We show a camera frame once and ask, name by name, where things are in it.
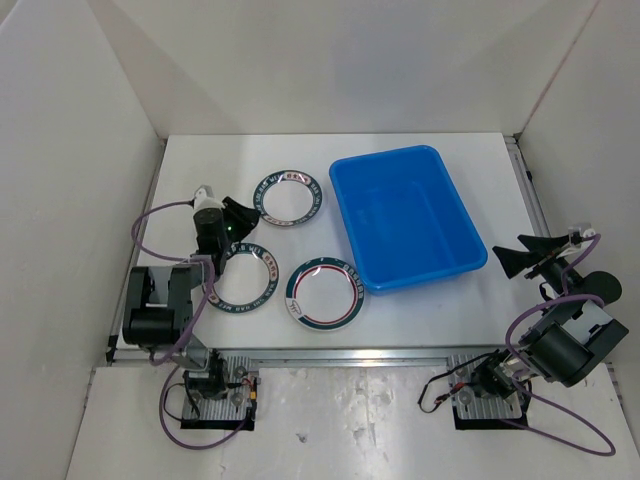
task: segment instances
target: floor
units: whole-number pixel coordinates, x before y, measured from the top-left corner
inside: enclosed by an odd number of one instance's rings
[[[229,195],[251,205],[260,181],[282,169],[312,175],[323,192],[322,206],[309,222],[283,228],[261,221],[247,237],[247,242],[273,254],[280,272],[278,287],[263,306],[240,315],[207,308],[195,329],[200,340],[218,349],[437,348],[502,343],[507,326],[537,302],[539,294],[532,282],[507,279],[490,251],[481,269],[431,283],[429,288],[365,295],[360,313],[348,328],[339,331],[312,331],[293,320],[287,310],[285,287],[299,265],[320,256],[353,265],[328,175],[330,165],[340,158],[420,144],[431,145],[440,153],[487,250],[494,245],[518,248],[516,237],[533,233],[509,152],[499,133],[171,136],[154,207],[189,198],[203,183],[210,184],[217,197]],[[191,217],[186,207],[151,216],[144,243],[158,252],[188,256],[196,248]],[[399,241],[398,248],[406,249],[410,261],[411,252],[421,246],[408,240]],[[262,268],[260,262],[252,264],[251,258],[245,258],[249,255],[240,257],[230,260],[217,284],[225,294],[249,289],[248,284],[257,278],[252,267]],[[139,264],[163,262],[141,254]],[[482,321],[478,312],[483,314]],[[132,348],[136,347],[120,337],[119,350]]]
[[[434,367],[262,369],[257,428],[216,450],[174,446],[160,429],[158,394],[166,368],[100,368],[68,478],[162,479],[631,479],[640,471],[615,391],[601,365],[566,389],[534,390],[585,415],[615,443],[613,458],[586,455],[521,431],[456,431],[448,405],[416,405]],[[432,394],[445,387],[437,382]],[[170,408],[179,411],[180,395]],[[533,402],[533,426],[595,449],[602,441],[575,421]],[[177,431],[204,443],[220,432]]]

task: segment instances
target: metal frame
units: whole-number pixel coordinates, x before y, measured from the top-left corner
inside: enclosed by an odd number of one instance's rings
[[[505,136],[505,144],[511,158],[514,172],[522,197],[527,207],[536,235],[549,235],[549,229],[542,213],[540,201],[530,172],[524,162],[520,149],[513,137]],[[160,169],[149,192],[146,208],[153,200],[153,192]],[[137,251],[132,257],[132,264],[137,260]],[[117,322],[115,333],[119,333],[120,322]],[[500,348],[500,345],[479,346],[444,346],[425,348],[371,348],[371,349],[240,349],[220,350],[224,355],[245,356],[252,359],[252,366],[258,368],[302,368],[302,367],[398,367],[398,366],[432,366],[444,365],[447,358],[454,354],[477,355]],[[148,354],[142,350],[118,350],[114,356],[116,365],[146,362]]]
[[[156,188],[158,186],[158,179],[160,178],[160,168],[162,167],[162,160],[164,158],[164,153],[167,147],[167,143],[162,141],[162,158],[156,165],[153,171],[153,177],[151,178],[151,183],[149,184],[149,191],[147,192],[147,196],[144,200],[144,207],[142,208],[141,214],[146,212],[153,205],[153,197],[156,194]],[[147,220],[145,219],[140,225],[140,234],[144,235],[145,229],[147,228]],[[127,272],[129,272],[133,267],[138,264],[138,257],[140,256],[140,249],[137,247],[131,247],[131,257],[129,258],[129,265],[127,266]],[[111,330],[110,335],[120,335],[120,329],[122,327],[122,316],[124,315],[124,304],[127,296],[127,276],[125,276],[122,282],[122,290],[120,291],[120,296],[118,297],[118,303],[116,304],[116,310],[114,312],[113,321],[111,322]]]

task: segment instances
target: white backdrop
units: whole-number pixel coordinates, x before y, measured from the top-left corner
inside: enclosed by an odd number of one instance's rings
[[[0,478],[64,478],[161,148],[84,0],[0,25]]]
[[[522,130],[595,0],[89,0],[161,137]]]
[[[602,241],[582,269],[622,282],[607,310],[631,333],[613,354],[640,440],[640,3],[601,2],[522,137],[554,233],[591,221]]]
[[[15,4],[16,0],[0,0],[0,23],[2,23]]]

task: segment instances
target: white plate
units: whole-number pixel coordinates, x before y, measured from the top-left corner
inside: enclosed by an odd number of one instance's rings
[[[247,268],[244,269],[234,269],[233,259],[237,259],[238,255],[253,257],[255,260],[262,262],[263,265],[258,263],[256,265],[251,265],[251,267],[247,266]],[[251,287],[254,280],[256,282],[261,281],[260,273],[262,272],[255,271],[255,267],[266,267],[267,275],[265,275],[265,279],[267,280],[267,285],[263,292],[255,300],[245,301],[243,303],[232,303],[224,300],[224,291],[242,293]],[[224,275],[222,275],[220,280],[218,280],[218,282],[213,286],[213,292],[209,296],[209,303],[224,312],[251,312],[252,310],[264,305],[266,301],[271,298],[278,286],[279,277],[278,263],[266,248],[254,243],[235,244],[229,254]]]
[[[309,221],[322,205],[322,190],[311,176],[298,170],[272,173],[253,192],[253,206],[262,218],[279,227]]]
[[[343,260],[321,257],[300,265],[289,278],[287,310],[305,327],[333,331],[353,321],[364,303],[364,286]]]

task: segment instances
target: blue plastic tray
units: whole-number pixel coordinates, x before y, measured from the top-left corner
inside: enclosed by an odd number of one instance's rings
[[[481,268],[487,250],[438,152],[420,145],[338,160],[329,175],[371,293]]]

